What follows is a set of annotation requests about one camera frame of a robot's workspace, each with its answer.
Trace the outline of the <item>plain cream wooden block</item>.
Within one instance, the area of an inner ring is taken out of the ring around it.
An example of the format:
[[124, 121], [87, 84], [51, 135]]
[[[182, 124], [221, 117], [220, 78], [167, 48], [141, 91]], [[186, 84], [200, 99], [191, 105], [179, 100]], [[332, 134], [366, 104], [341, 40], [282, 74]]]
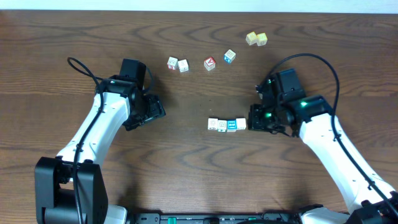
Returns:
[[244, 130], [247, 127], [246, 118], [236, 118], [236, 129]]

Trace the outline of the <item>blue faced wooden block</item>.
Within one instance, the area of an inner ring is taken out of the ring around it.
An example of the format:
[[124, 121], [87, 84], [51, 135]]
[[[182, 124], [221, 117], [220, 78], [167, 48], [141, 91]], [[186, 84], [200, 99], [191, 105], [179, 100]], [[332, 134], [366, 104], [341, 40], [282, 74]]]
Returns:
[[227, 132], [236, 132], [237, 122], [235, 119], [227, 120]]

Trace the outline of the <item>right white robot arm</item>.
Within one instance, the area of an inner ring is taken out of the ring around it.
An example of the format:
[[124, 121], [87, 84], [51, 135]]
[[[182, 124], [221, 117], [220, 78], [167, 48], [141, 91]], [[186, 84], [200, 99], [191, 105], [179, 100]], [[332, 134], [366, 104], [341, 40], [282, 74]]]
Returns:
[[344, 214], [308, 207], [298, 214], [301, 223], [397, 223], [397, 191], [355, 148], [324, 97], [251, 105], [250, 130], [276, 134], [285, 133], [286, 126], [319, 158], [348, 210]]

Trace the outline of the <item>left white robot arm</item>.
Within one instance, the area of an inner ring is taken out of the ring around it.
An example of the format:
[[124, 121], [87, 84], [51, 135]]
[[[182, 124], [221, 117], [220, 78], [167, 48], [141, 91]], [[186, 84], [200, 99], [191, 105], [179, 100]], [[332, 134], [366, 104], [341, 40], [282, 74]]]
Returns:
[[163, 116], [159, 97], [139, 79], [115, 75], [98, 82], [93, 106], [72, 140], [35, 166], [37, 222], [126, 223], [126, 208], [109, 203], [104, 159], [120, 127], [131, 131]]

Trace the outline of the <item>green sided wooden block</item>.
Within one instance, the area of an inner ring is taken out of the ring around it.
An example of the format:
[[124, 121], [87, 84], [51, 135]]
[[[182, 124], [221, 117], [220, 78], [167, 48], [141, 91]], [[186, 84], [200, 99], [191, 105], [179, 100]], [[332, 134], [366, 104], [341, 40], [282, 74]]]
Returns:
[[218, 125], [217, 125], [217, 131], [224, 133], [224, 132], [227, 132], [227, 129], [228, 129], [227, 120], [219, 119], [218, 120]]

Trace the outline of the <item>cream wooden number block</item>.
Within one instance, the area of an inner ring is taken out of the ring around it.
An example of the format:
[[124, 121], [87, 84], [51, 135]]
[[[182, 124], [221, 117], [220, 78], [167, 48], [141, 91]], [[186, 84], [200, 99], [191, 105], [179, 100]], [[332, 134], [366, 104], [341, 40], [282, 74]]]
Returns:
[[208, 129], [209, 130], [217, 130], [218, 129], [218, 119], [217, 118], [208, 118]]

